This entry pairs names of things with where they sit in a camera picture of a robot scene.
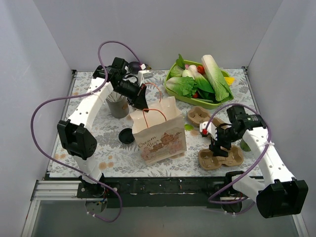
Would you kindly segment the brown pulp cup carrier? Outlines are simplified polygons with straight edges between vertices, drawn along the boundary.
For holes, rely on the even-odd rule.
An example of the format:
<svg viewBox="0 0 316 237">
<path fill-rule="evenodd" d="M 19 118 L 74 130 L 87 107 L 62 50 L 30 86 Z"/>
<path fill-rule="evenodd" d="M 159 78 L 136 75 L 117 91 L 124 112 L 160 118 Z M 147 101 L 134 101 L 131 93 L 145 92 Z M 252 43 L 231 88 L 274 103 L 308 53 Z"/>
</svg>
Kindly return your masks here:
<svg viewBox="0 0 316 237">
<path fill-rule="evenodd" d="M 228 157 L 214 156 L 213 152 L 209 149 L 202 149 L 198 153 L 198 160 L 200 166 L 204 170 L 219 169 L 222 165 L 227 167 L 241 165 L 244 161 L 244 156 L 240 147 L 232 145 L 228 151 Z"/>
</svg>

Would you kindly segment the green paper coffee cup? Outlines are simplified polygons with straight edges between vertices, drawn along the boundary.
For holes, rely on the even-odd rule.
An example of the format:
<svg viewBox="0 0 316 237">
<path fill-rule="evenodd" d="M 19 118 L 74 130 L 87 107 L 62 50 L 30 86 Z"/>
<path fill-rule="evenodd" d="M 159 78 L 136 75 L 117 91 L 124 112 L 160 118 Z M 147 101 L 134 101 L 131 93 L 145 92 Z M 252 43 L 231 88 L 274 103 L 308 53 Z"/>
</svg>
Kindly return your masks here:
<svg viewBox="0 0 316 237">
<path fill-rule="evenodd" d="M 251 151 L 250 147 L 248 146 L 248 144 L 243 139 L 240 141 L 239 146 L 245 152 L 250 152 Z"/>
</svg>

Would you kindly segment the brown paper takeout bag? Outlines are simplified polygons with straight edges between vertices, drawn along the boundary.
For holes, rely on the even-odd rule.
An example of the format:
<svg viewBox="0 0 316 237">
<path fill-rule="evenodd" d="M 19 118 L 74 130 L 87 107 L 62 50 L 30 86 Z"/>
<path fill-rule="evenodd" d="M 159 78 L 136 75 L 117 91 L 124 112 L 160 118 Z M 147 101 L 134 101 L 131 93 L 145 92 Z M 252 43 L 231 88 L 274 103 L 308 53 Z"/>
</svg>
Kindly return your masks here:
<svg viewBox="0 0 316 237">
<path fill-rule="evenodd" d="M 132 134 L 146 165 L 170 158 L 187 150 L 184 118 L 175 97 L 151 103 L 147 109 L 130 114 Z"/>
</svg>

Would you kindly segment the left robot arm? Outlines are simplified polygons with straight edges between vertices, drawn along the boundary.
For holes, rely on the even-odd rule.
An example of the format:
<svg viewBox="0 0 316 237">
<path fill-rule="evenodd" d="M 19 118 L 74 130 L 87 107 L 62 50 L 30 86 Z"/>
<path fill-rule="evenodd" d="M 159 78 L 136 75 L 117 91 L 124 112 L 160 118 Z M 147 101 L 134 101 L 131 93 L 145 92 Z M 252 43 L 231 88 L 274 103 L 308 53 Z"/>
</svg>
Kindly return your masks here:
<svg viewBox="0 0 316 237">
<path fill-rule="evenodd" d="M 91 134 L 93 122 L 103 103 L 112 92 L 127 98 L 129 105 L 143 110 L 148 108 L 145 98 L 146 86 L 124 79 L 128 63 L 116 57 L 112 65 L 101 70 L 101 76 L 94 77 L 89 85 L 87 96 L 67 120 L 57 124 L 62 147 L 67 150 L 82 171 L 80 180 L 93 197 L 101 197 L 105 185 L 100 182 L 102 172 L 94 157 L 97 140 Z"/>
</svg>

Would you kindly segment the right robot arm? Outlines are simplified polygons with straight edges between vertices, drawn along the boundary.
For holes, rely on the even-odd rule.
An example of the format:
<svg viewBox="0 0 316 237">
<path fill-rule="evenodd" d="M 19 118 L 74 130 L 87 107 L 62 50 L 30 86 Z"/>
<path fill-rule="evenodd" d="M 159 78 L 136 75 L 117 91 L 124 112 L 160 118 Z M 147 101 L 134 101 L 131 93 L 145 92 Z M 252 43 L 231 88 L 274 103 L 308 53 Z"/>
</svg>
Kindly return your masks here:
<svg viewBox="0 0 316 237">
<path fill-rule="evenodd" d="M 242 193 L 255 202 L 264 218 L 300 214 L 308 185 L 305 180 L 297 180 L 285 166 L 272 142 L 268 124 L 255 110 L 247 114 L 246 105 L 231 103 L 224 108 L 230 121 L 226 129 L 215 126 L 213 118 L 199 125 L 202 136 L 211 136 L 209 149 L 214 155 L 227 157 L 231 144 L 242 139 L 258 158 L 245 172 L 227 173 L 227 181 L 208 202 L 225 205 L 225 201 L 214 198 L 222 192 L 229 196 Z"/>
</svg>

